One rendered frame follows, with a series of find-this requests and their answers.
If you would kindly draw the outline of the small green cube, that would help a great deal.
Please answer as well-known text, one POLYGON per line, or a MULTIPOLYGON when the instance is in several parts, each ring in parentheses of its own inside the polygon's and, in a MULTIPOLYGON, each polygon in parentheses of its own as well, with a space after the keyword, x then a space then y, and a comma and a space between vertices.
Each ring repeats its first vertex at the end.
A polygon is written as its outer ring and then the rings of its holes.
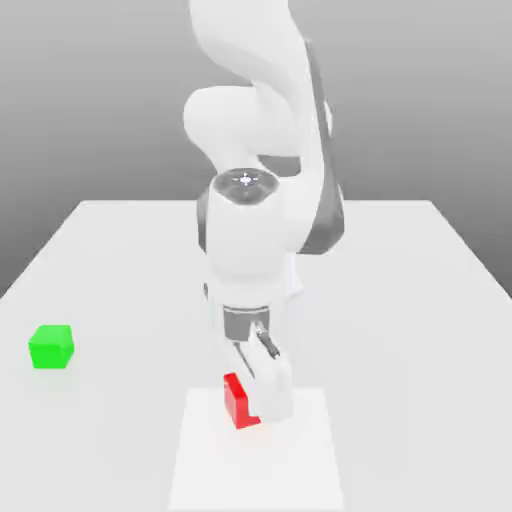
POLYGON ((33 367, 64 369, 74 353, 70 325, 40 325, 28 342, 33 367))

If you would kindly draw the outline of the small red cube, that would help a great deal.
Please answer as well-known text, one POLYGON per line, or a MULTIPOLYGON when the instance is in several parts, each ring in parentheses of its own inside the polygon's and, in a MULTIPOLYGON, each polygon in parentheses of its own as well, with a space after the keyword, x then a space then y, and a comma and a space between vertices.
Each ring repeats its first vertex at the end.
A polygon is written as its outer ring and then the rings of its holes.
POLYGON ((248 396, 237 375, 232 372, 223 376, 224 405, 236 429, 244 429, 261 423, 258 416, 249 412, 248 396))

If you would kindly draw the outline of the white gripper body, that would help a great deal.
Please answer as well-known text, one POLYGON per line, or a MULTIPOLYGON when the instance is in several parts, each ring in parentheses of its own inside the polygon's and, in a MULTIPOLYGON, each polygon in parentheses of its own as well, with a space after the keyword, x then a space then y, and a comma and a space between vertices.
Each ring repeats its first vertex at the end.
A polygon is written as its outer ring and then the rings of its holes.
POLYGON ((220 335, 214 340, 229 372, 242 385, 252 416, 263 423, 277 423, 293 415, 291 364, 269 334, 251 334, 245 342, 220 335))

